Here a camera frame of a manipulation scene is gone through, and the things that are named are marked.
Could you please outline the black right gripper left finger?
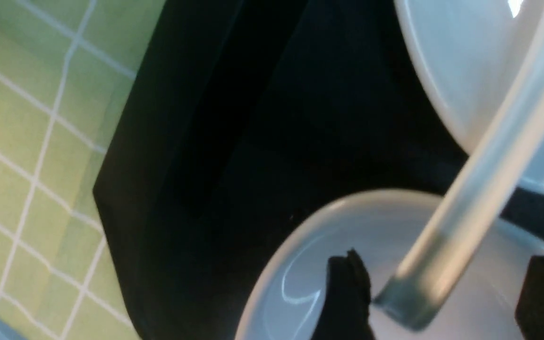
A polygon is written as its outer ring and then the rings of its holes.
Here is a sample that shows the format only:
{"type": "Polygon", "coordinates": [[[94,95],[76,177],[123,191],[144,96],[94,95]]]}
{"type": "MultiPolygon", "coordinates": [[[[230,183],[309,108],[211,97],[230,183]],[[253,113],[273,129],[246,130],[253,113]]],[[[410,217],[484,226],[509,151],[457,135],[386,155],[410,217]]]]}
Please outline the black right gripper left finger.
{"type": "Polygon", "coordinates": [[[373,340],[369,324],[371,278],[354,249],[331,256],[326,268],[324,304],[312,340],[373,340]]]}

